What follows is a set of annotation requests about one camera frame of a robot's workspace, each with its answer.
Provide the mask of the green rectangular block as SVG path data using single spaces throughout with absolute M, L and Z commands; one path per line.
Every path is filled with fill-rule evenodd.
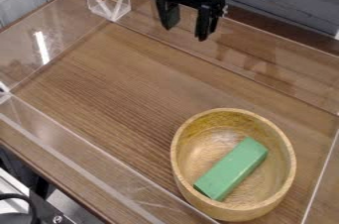
M 267 147 L 246 137 L 194 183 L 210 199 L 223 201 L 267 157 Z

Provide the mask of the brown wooden bowl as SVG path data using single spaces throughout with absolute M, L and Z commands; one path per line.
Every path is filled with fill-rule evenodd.
M 210 217 L 260 218 L 281 203 L 297 156 L 279 127 L 256 113 L 215 108 L 194 115 L 171 143 L 171 167 L 186 200 Z

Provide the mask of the clear acrylic tray wall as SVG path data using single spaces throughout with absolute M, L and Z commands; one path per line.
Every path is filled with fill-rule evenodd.
M 224 20 L 204 42 L 192 11 L 160 26 L 154 0 L 110 22 L 55 0 L 0 32 L 0 146 L 107 224 L 339 224 L 339 42 Z M 291 189 L 260 218 L 210 217 L 182 195 L 171 143 L 215 108 L 286 134 Z

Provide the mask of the clear acrylic corner bracket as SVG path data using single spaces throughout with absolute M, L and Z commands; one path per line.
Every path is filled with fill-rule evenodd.
M 90 11 L 116 22 L 131 11 L 131 0 L 86 0 Z

